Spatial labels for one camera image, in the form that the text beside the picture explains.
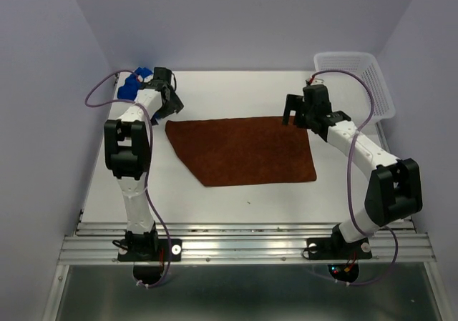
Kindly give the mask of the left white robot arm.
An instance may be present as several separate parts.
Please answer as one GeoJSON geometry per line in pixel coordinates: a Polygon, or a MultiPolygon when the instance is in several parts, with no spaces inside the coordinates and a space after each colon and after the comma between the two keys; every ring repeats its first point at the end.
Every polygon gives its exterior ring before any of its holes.
{"type": "Polygon", "coordinates": [[[127,232],[132,234],[150,233],[155,228],[146,193],[152,158],[151,128],[183,109],[175,87],[175,75],[168,68],[137,70],[117,92],[118,100],[131,105],[104,124],[105,164],[122,191],[127,232]]]}

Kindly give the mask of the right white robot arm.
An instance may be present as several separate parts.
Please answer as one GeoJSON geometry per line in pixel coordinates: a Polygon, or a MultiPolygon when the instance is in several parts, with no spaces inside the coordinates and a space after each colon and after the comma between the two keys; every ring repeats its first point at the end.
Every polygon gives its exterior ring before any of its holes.
{"type": "Polygon", "coordinates": [[[302,95],[289,94],[283,124],[292,122],[309,129],[345,154],[347,167],[357,167],[368,179],[362,210],[349,211],[329,240],[331,252],[345,257],[355,242],[368,237],[393,221],[422,210],[420,169],[413,159],[400,159],[370,140],[343,111],[333,111],[326,86],[310,85],[302,95]]]}

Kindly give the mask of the brown towel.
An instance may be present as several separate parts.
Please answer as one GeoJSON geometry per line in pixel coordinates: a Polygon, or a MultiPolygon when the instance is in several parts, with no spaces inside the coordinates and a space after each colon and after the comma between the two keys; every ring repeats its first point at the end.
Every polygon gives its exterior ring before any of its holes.
{"type": "Polygon", "coordinates": [[[305,129],[281,117],[168,121],[177,158],[205,187],[307,183],[317,179],[305,129]]]}

